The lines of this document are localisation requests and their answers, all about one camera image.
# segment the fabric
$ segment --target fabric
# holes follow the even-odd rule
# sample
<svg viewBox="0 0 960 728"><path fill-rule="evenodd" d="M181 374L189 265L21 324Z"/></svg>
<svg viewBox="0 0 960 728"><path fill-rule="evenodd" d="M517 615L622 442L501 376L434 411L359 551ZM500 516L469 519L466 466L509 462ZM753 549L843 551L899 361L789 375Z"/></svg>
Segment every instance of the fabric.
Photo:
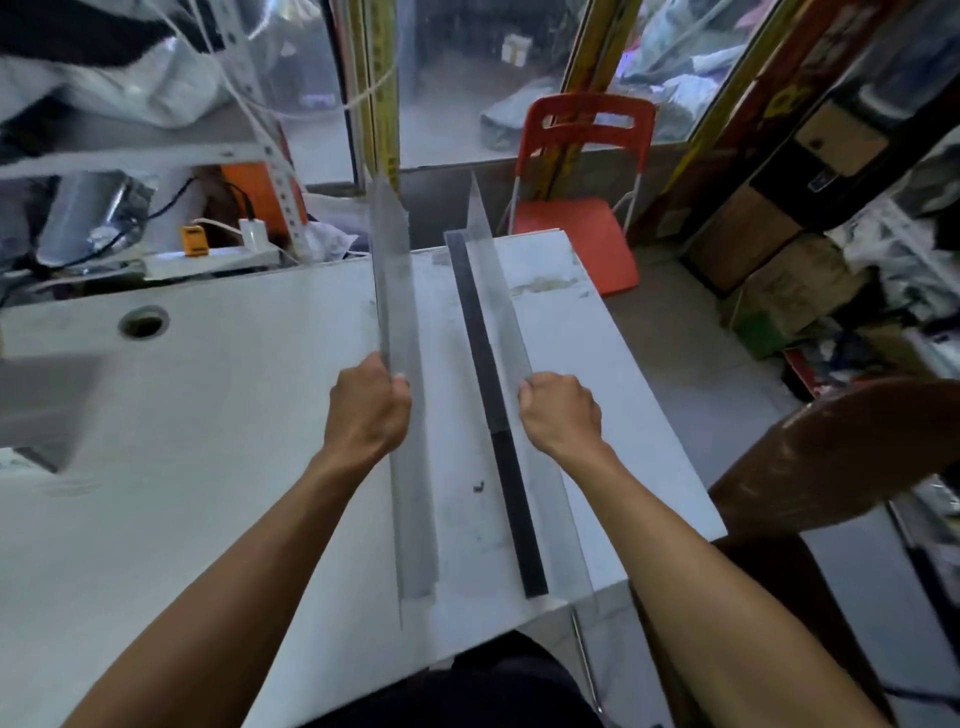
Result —
<svg viewBox="0 0 960 728"><path fill-rule="evenodd" d="M206 0L201 12L209 14ZM204 52L200 29L189 15L172 14L191 45ZM207 23L215 50L223 42ZM0 5L0 56L71 65L112 68L127 66L172 34L162 19L138 20L80 0L30 0Z"/></svg>
<svg viewBox="0 0 960 728"><path fill-rule="evenodd" d="M602 723L549 652L510 632L459 655L450 670L414 675L303 728L381 725L601 728Z"/></svg>

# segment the hand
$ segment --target hand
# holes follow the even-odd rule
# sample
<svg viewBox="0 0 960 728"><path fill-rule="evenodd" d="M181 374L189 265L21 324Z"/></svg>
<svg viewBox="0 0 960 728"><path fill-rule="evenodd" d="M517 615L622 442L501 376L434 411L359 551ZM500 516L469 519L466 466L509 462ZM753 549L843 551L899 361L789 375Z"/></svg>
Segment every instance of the hand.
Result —
<svg viewBox="0 0 960 728"><path fill-rule="evenodd" d="M372 467L399 447L410 425L410 383L390 377L380 352L344 369L330 390L324 448L350 465Z"/></svg>
<svg viewBox="0 0 960 728"><path fill-rule="evenodd" d="M519 399L527 437L554 460L603 445L600 407L576 376L537 372L520 384Z"/></svg>

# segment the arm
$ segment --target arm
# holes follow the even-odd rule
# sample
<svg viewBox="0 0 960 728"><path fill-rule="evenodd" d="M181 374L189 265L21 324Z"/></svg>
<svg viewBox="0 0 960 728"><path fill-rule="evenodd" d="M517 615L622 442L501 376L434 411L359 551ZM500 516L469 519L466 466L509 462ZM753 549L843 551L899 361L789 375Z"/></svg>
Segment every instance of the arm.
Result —
<svg viewBox="0 0 960 728"><path fill-rule="evenodd" d="M536 374L519 398L531 442L583 490L658 637L717 726L887 725L793 615L627 471L575 377Z"/></svg>
<svg viewBox="0 0 960 728"><path fill-rule="evenodd" d="M239 726L357 486L406 436L410 389L379 354L340 373L294 486L157 617L64 728Z"/></svg>

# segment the black cable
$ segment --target black cable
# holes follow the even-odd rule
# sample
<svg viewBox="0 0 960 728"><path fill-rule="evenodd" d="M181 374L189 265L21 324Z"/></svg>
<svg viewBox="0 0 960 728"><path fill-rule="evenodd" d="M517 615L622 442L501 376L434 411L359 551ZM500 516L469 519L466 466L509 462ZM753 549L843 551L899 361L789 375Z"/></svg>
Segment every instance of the black cable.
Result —
<svg viewBox="0 0 960 728"><path fill-rule="evenodd" d="M190 179L188 179L186 182L184 182L180 186L180 189L177 190L173 198L171 198L170 202L168 202L166 205L161 207L156 212L152 212L151 214L147 215L145 218L143 218L143 220L135 220L132 223L130 223L123 230L117 232L117 234L115 234L110 239L107 245L103 246L102 248L98 248L92 253L89 253L87 255L84 255L83 257L77 258L76 260L71 260L69 263L63 263L62 265L43 265L43 263L36 260L35 257L27 256L24 263L24 267L33 271L36 274L36 276L41 280L45 280L45 279L49 279L51 274L59 273L60 271L67 270L68 268L74 268L78 265L83 265L84 263L87 263L90 260L94 260L95 258L105 255L110 250L112 250L113 247L116 246L116 244L119 243L125 235L130 234L137 228L143 227L146 223L150 222L151 220L155 220L160 215L163 215L169 212L170 209L177 202L180 201L180 198L183 197L184 194L186 194L186 191L187 189L190 188L190 185L196 182L197 179L198 178L196 177L191 177ZM255 220L256 213L254 212L253 202L250 199L250 195L248 195L244 189L234 184L233 182L228 182L227 180L220 180L220 182L222 182L226 187L235 189L237 192L240 193L240 196L243 198L243 205L244 205L245 212L247 214L247 219ZM20 288L23 288L30 283L33 283L33 280L31 279L31 277L24 276L23 280L16 281L12 283L10 286L8 286L7 290L4 291L3 296L0 296L0 309L2 309L7 304L7 302L10 300L11 295L15 291L18 291Z"/></svg>
<svg viewBox="0 0 960 728"><path fill-rule="evenodd" d="M888 695L893 695L901 700L913 700L918 703L926 703L927 705L942 705L960 714L960 697L944 695L938 692L915 691L909 688L888 685L887 683L882 683L881 687Z"/></svg>
<svg viewBox="0 0 960 728"><path fill-rule="evenodd" d="M227 187L235 189L240 193L240 196L243 198L243 207L247 213L247 219L256 220L256 213L253 211L253 202L251 202L250 195L248 195L243 189L238 187L233 182L227 182L227 180L221 180L221 182L223 182L223 184L225 184Z"/></svg>

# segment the orange chair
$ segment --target orange chair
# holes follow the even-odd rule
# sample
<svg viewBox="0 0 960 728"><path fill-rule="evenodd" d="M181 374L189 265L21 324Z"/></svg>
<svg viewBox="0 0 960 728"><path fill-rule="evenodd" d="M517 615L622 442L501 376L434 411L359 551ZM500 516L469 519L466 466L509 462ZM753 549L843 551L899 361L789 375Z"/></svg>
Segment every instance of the orange chair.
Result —
<svg viewBox="0 0 960 728"><path fill-rule="evenodd" d="M634 120L634 125L624 128L596 124L591 119L597 113L628 116ZM596 92L562 93L535 101L527 111L527 120L523 124L520 151L516 156L514 193L509 208L510 234L551 228L563 230L601 296L626 291L640 280L634 257L627 245L626 232L634 213L636 193L640 188L640 176L653 137L656 114L656 107L644 99ZM550 116L555 121L544 128L543 122ZM564 118L575 121L557 121ZM597 197L550 202L517 201L523 169L535 152L556 145L586 144L591 141L636 152L636 179L623 229L613 216L615 208L611 210L606 201Z"/></svg>

